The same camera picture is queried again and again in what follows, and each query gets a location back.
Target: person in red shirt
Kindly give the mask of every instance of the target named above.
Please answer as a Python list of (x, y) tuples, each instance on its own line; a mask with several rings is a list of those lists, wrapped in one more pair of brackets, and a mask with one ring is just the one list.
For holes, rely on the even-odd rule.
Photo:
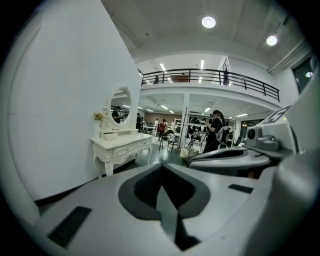
[(166, 131), (166, 128), (167, 128), (166, 120), (162, 119), (162, 122), (159, 123), (158, 126), (159, 126), (159, 139), (158, 139), (158, 141), (160, 141), (162, 134), (164, 134), (164, 132)]

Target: person in black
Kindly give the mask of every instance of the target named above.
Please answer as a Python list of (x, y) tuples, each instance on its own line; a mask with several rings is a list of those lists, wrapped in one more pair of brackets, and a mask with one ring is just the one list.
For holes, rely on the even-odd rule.
[(135, 128), (139, 130), (141, 130), (141, 117), (140, 117), (140, 113), (136, 114), (136, 124), (135, 124)]
[(116, 106), (115, 109), (112, 112), (112, 117), (114, 119), (114, 121), (116, 121), (118, 124), (120, 124), (120, 119), (123, 118), (123, 116), (119, 115), (119, 111), (121, 111), (121, 107), (120, 106)]
[(203, 153), (215, 151), (218, 149), (220, 142), (216, 140), (216, 133), (225, 126), (224, 115), (219, 110), (213, 111), (212, 115), (214, 119), (212, 120), (211, 124), (209, 123), (208, 119), (205, 120), (205, 124), (210, 133), (208, 135)]

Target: ceiling light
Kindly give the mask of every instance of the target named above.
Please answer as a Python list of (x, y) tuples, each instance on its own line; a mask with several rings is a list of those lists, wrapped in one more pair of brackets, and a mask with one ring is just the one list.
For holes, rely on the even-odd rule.
[(277, 42), (278, 39), (274, 35), (271, 35), (266, 39), (266, 43), (270, 46), (274, 46)]
[(160, 63), (160, 66), (161, 66), (163, 71), (166, 71), (165, 66), (162, 63)]
[(240, 115), (237, 115), (236, 117), (243, 117), (243, 116), (247, 116), (248, 114), (240, 114)]
[(210, 16), (202, 19), (202, 25), (208, 29), (213, 28), (216, 25), (216, 20)]
[(310, 78), (310, 77), (312, 77), (313, 75), (314, 75), (314, 73), (312, 73), (312, 72), (308, 72), (308, 73), (305, 74), (305, 76), (306, 76), (307, 78)]

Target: metal railing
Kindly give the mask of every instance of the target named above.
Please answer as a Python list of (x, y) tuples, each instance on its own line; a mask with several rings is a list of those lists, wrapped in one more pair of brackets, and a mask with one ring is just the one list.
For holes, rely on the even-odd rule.
[(216, 69), (179, 68), (142, 74), (141, 85), (164, 83), (198, 83), (212, 82), (223, 86), (238, 86), (245, 90), (254, 90), (264, 96), (272, 97), (280, 102), (279, 90), (257, 79)]

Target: vanity table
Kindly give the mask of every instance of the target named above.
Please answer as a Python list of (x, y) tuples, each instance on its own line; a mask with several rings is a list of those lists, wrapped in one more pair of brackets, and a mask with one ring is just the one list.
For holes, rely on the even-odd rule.
[(114, 140), (104, 138), (92, 138), (93, 143), (93, 163), (99, 179), (101, 179), (101, 170), (96, 164), (96, 158), (104, 162), (104, 170), (107, 176), (114, 174), (114, 164), (124, 163), (129, 156), (137, 156), (141, 150), (148, 150), (148, 165), (151, 157), (151, 138), (152, 135), (138, 133), (121, 135)]
[(103, 108), (99, 137), (92, 137), (93, 164), (99, 179), (103, 171), (98, 159), (104, 163), (107, 176), (114, 174), (114, 165), (133, 159), (142, 150), (151, 158), (152, 135), (138, 133), (136, 129), (138, 99), (132, 99), (127, 86), (119, 87), (112, 97), (107, 97)]

